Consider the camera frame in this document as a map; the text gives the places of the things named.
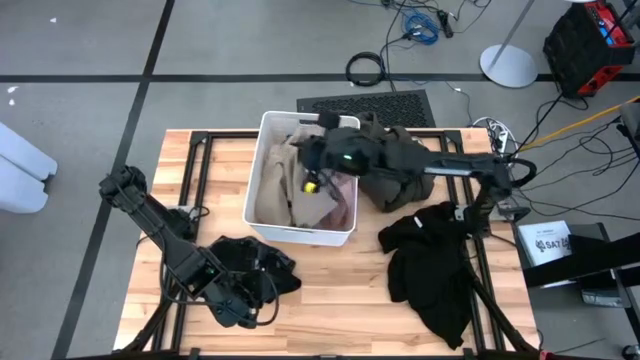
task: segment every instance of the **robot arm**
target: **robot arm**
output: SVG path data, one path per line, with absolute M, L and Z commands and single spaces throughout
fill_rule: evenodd
M 533 163 L 515 159 L 529 174 L 512 182 L 507 165 L 493 154 L 449 154 L 431 152 L 418 143 L 370 138 L 358 129 L 328 129 L 296 144 L 299 159 L 310 173 L 332 169 L 353 176 L 376 175 L 407 179 L 422 174 L 471 177 L 480 183 L 473 204 L 456 213 L 470 234 L 486 235 L 489 214 L 496 203 L 511 196 L 513 187 L 529 182 L 536 173 Z

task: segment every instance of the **black clothing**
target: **black clothing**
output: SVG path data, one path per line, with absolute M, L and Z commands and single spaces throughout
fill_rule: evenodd
M 391 300 L 408 300 L 451 349 L 462 345 L 460 336 L 471 319 L 472 291 L 468 259 L 461 251 L 467 234 L 453 221 L 454 209 L 450 202 L 430 206 L 378 233 L 385 253 L 398 249 L 388 269 Z

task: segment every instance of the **beige cloth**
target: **beige cloth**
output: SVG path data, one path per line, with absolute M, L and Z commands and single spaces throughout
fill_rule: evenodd
M 316 125 L 300 126 L 284 143 L 271 146 L 256 197 L 255 216 L 260 223 L 312 228 L 337 206 L 326 189 L 317 194 L 302 191 L 306 170 L 298 162 L 298 148 L 291 145 L 323 133 Z

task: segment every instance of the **blue cable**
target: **blue cable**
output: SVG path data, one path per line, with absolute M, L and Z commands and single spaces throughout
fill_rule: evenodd
M 416 9 L 412 9 L 412 14 L 402 13 L 404 15 L 404 32 L 411 33 L 411 39 L 425 45 L 433 45 L 438 41 L 438 33 L 440 27 L 431 20 L 429 15 L 421 13 Z M 424 33 L 428 30 L 433 35 L 429 36 Z

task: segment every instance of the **metal pole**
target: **metal pole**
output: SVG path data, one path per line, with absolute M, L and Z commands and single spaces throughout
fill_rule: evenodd
M 527 13 L 529 12 L 529 9 L 531 9 L 531 6 L 533 5 L 534 1 L 535 0 L 529 0 L 529 2 L 527 2 L 527 5 L 524 7 L 524 10 L 522 10 L 520 17 L 518 18 L 518 20 L 516 20 L 515 25 L 513 25 L 511 30 L 509 30 L 509 35 L 507 35 L 507 38 L 502 43 L 502 46 L 500 46 L 500 50 L 498 50 L 498 52 L 496 53 L 496 56 L 493 57 L 493 61 L 491 61 L 491 65 L 489 65 L 489 68 L 492 68 L 493 65 L 496 64 L 496 62 L 498 61 L 498 58 L 500 57 L 500 55 L 502 55 L 502 52 L 504 51 L 504 49 L 507 47 L 507 45 L 509 45 L 509 42 L 511 42 L 511 38 L 513 37 L 513 34 L 516 33 L 516 31 L 518 30 L 518 27 L 520 27 L 520 24 L 522 23 L 522 20 L 524 20 L 524 17 L 527 16 Z

